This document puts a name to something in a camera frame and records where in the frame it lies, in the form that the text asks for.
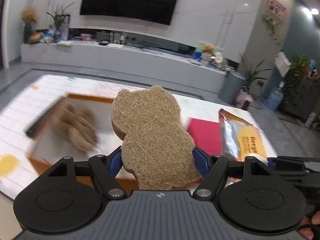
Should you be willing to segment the person's right hand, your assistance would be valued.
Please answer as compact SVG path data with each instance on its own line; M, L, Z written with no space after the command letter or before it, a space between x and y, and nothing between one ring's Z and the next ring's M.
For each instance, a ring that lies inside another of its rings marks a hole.
M313 214L312 217L305 216L301 221L299 233L306 239L319 239L320 211Z

